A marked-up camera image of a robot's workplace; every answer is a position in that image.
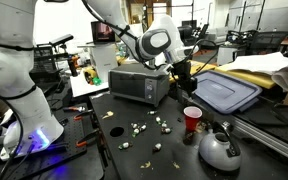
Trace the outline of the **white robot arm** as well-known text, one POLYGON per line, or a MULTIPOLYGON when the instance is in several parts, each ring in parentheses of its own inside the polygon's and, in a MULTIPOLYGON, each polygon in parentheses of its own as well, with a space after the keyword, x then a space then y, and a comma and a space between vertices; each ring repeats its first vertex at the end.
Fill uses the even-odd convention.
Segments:
MULTIPOLYGON (((0 0, 0 99, 17 118, 2 137, 0 159, 3 161, 43 151, 64 132, 42 90, 30 77, 34 67, 33 27, 37 1, 0 0)), ((183 44, 178 28, 168 15, 137 36, 124 20, 119 0, 81 1, 93 17, 112 29, 134 59, 143 65, 160 53, 166 53, 170 61, 159 69, 167 74, 197 50, 183 44)))

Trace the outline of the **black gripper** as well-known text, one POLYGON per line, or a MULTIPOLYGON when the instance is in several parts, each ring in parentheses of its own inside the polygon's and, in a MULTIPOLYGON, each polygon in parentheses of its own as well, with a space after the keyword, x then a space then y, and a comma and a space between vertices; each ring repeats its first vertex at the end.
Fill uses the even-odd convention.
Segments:
POLYGON ((197 79, 190 74, 191 63, 189 61, 181 61, 174 65, 173 73, 178 76, 177 83, 189 97, 197 88, 197 79))

